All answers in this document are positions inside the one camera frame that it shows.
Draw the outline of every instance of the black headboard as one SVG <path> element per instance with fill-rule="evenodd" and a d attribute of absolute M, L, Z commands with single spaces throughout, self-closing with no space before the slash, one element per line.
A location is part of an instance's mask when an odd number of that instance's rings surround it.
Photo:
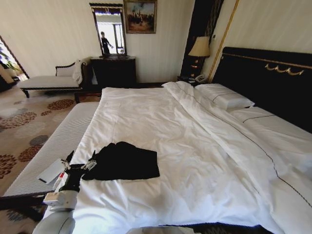
<path fill-rule="evenodd" d="M 225 47 L 213 83 L 312 133 L 312 54 Z"/>

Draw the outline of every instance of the table lamp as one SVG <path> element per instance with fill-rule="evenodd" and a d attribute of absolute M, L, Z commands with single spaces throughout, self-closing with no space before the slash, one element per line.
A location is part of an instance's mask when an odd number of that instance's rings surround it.
<path fill-rule="evenodd" d="M 197 57 L 194 64 L 191 65 L 191 77 L 195 78 L 201 72 L 203 59 L 200 57 L 209 56 L 209 37 L 197 37 L 189 56 Z"/>

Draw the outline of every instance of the telephone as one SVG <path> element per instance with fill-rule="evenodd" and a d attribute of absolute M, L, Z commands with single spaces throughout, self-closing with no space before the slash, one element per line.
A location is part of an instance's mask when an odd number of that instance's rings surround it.
<path fill-rule="evenodd" d="M 194 80 L 196 80 L 198 83 L 206 83 L 207 78 L 204 77 L 204 75 L 199 75 L 197 77 L 194 78 Z"/>

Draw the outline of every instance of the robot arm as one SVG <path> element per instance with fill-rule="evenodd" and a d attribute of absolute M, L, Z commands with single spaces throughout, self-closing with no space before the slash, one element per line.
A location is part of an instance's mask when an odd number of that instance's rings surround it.
<path fill-rule="evenodd" d="M 45 219 L 41 220 L 33 231 L 33 234 L 71 234 L 75 227 L 73 210 L 77 203 L 77 195 L 80 191 L 81 177 L 96 165 L 96 153 L 93 152 L 91 159 L 86 164 L 69 165 L 74 151 L 63 161 L 65 172 L 68 174 L 65 185 L 59 192 L 48 193 L 44 203 L 51 206 L 53 211 Z"/>

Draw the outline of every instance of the lamp shade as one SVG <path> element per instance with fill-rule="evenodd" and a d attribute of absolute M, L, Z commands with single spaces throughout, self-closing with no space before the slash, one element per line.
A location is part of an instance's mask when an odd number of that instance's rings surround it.
<path fill-rule="evenodd" d="M 209 56 L 209 38 L 197 37 L 192 50 L 189 53 L 190 56 L 205 57 Z"/>

